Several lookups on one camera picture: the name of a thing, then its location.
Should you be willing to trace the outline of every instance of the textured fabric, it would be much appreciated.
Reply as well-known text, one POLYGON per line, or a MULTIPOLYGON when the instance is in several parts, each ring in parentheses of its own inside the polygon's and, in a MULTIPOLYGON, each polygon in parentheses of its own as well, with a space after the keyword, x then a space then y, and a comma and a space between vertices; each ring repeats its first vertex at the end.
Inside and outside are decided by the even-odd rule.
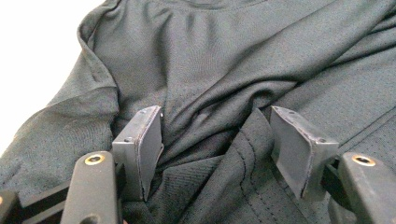
POLYGON ((148 201, 124 202, 127 220, 328 223, 326 202, 296 201, 271 162, 268 107, 298 111, 340 152, 387 151, 394 169, 395 5, 108 0, 78 28, 69 79, 1 158, 0 188, 25 201, 61 184, 160 105, 164 151, 148 201))

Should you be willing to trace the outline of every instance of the stitched seam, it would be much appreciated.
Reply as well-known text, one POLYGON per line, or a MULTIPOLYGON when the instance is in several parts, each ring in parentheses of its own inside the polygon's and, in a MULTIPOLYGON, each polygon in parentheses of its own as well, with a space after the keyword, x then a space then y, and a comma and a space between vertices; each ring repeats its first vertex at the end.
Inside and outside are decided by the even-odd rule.
MULTIPOLYGON (((359 134, 363 133, 365 130, 367 130, 371 125, 373 125, 374 123, 376 123, 377 121, 381 120, 384 116, 386 116, 388 113, 390 113, 393 109, 395 109, 396 107, 394 106, 391 110, 385 112, 382 116, 380 116, 378 119, 374 120, 373 122, 371 122, 369 125, 367 125, 365 128, 363 128, 360 132, 356 133, 355 135, 353 135, 352 137, 350 137, 348 140, 345 141, 344 144, 342 144, 339 148, 341 148, 343 145, 347 144, 349 141, 351 141, 352 139, 354 139, 355 137, 359 136, 359 134)), ((391 119, 393 119, 395 116, 390 117, 389 119, 387 119, 387 122, 391 119)), ((358 143, 354 144, 353 146, 351 146, 347 151, 349 151, 350 149, 352 149, 353 147, 357 146, 359 143, 361 143, 364 139, 367 138, 367 136, 371 135, 372 133, 374 133, 376 130, 378 130, 379 128, 381 128, 382 126, 384 126, 387 122, 384 122, 383 124, 381 124, 379 127, 377 127, 375 130, 373 130, 372 132, 367 133, 367 135, 365 137, 363 137, 358 143)))
POLYGON ((262 0, 260 2, 256 2, 256 3, 252 3, 250 5, 246 5, 246 6, 241 6, 241 7, 231 7, 231 8, 223 8, 223 9, 194 9, 194 8, 188 8, 188 7, 183 7, 183 6, 173 6, 172 4, 168 4, 159 0, 151 0, 148 2, 152 2, 152 3, 157 3, 163 6, 167 6, 167 7, 172 7, 174 9, 178 9, 180 11, 186 11, 186 12, 206 12, 206 13, 215 13, 215 12, 227 12, 227 11, 235 11, 238 9, 244 9, 247 7, 253 7, 259 4, 262 4, 264 2, 268 2, 269 0, 262 0))
POLYGON ((368 137, 370 137, 373 133, 375 133, 376 131, 378 131, 379 129, 381 129, 382 127, 384 127, 385 125, 388 124, 388 121, 390 121, 391 119, 395 118, 396 116, 392 116, 389 119, 387 119, 386 122, 384 122, 383 124, 381 124, 380 126, 378 126, 375 130, 373 130, 372 132, 369 132, 366 136, 364 136, 359 142, 357 142, 356 144, 354 144, 352 147, 350 147, 346 152, 354 149, 356 146, 358 146, 362 141, 366 140, 368 137))
POLYGON ((14 177, 20 172, 21 170, 21 161, 18 161, 18 164, 16 165, 17 168, 15 169, 15 171, 13 171, 11 173, 11 175, 9 177, 6 177, 5 180, 3 181, 3 186, 6 186, 9 182, 11 182, 14 177))
POLYGON ((277 219, 274 215, 274 213, 271 211, 270 206, 268 205, 268 203, 262 198, 262 196, 259 193, 258 188, 256 187, 255 183, 253 182, 253 172, 256 169, 256 151, 254 150, 254 146, 251 145, 250 140, 248 139, 248 136, 242 131, 242 129, 240 130, 241 134, 245 136, 245 138, 247 139, 247 143, 250 145, 250 148, 253 152, 253 169, 250 172, 250 185, 251 187, 253 187, 254 192, 257 194, 257 196, 259 196, 260 201, 262 202, 262 204, 265 206, 266 210, 270 213, 271 218, 274 220, 275 223, 277 223, 277 219))
POLYGON ((112 8, 107 8, 106 10, 100 12, 102 13, 102 15, 100 15, 100 17, 97 19, 97 21, 95 21, 94 26, 91 27, 91 30, 87 33, 88 38, 86 38, 87 41, 84 40, 83 36, 83 32, 82 32, 82 26, 84 25, 84 23, 87 20, 90 20, 90 16, 94 17, 93 12, 95 10, 99 10, 99 7, 103 7, 104 4, 106 3, 106 1, 104 2, 104 4, 102 4, 101 6, 97 7, 96 9, 94 9, 93 11, 91 11, 87 17, 82 21, 81 25, 78 27, 78 41, 81 45, 82 48, 82 55, 85 58, 85 60, 87 61, 87 65, 90 67, 90 71, 92 72, 93 76, 92 79, 97 82, 99 81, 95 75, 101 76, 101 75, 109 75, 108 72, 103 72, 101 69, 101 65, 103 67, 106 67, 101 61, 100 59, 95 55, 95 53, 93 52, 93 49, 90 49, 88 47, 88 41, 90 40, 90 38, 92 38, 93 34, 95 33, 97 27, 99 26, 100 22, 102 21, 102 18, 108 13, 111 12, 113 10, 116 10, 122 0, 113 0, 112 3, 115 3, 115 6, 112 8))
POLYGON ((249 202, 248 196, 245 194, 244 188, 242 187, 242 184, 245 181, 246 173, 247 173, 247 165, 246 165, 246 162, 245 162, 245 158, 242 156, 242 153, 236 147, 233 147, 233 148, 238 153, 239 157, 242 159, 242 163, 244 163, 244 176, 243 176, 241 182, 239 182, 239 187, 241 188, 242 195, 244 196, 244 199, 247 202, 247 204, 249 205, 249 207, 250 207, 251 211, 253 212, 253 214, 260 221, 260 223, 262 223, 262 220, 259 218, 259 215, 258 215, 257 211, 254 209, 253 204, 249 202))
MULTIPOLYGON (((205 183, 207 183, 207 181, 209 180, 209 178, 213 175, 213 173, 216 170, 216 167, 219 166, 219 164, 213 164, 211 165, 211 172, 210 174, 206 177, 204 184, 201 185, 201 187, 199 188, 198 192, 195 193, 194 198, 197 198, 198 195, 200 194, 199 191, 202 191, 202 189, 205 187, 205 183)), ((181 221, 180 223, 187 223, 186 220, 190 219, 190 215, 191 215, 191 207, 194 204, 194 199, 192 199, 189 204, 186 206, 186 208, 184 209, 185 211, 185 215, 181 215, 181 221)))
POLYGON ((78 95, 74 95, 74 96, 70 96, 70 97, 68 96, 67 98, 65 98, 65 99, 63 99, 63 100, 61 100, 59 102, 55 102, 53 104, 46 105, 43 109, 39 110, 38 112, 41 112, 42 110, 45 110, 45 109, 49 109, 49 108, 55 107, 56 105, 59 105, 59 104, 63 104, 64 102, 75 100, 78 97, 85 96, 87 94, 92 93, 93 91, 97 91, 97 90, 101 90, 101 89, 116 89, 116 87, 101 86, 101 87, 93 88, 92 90, 89 90, 89 91, 84 91, 82 94, 78 94, 78 95))

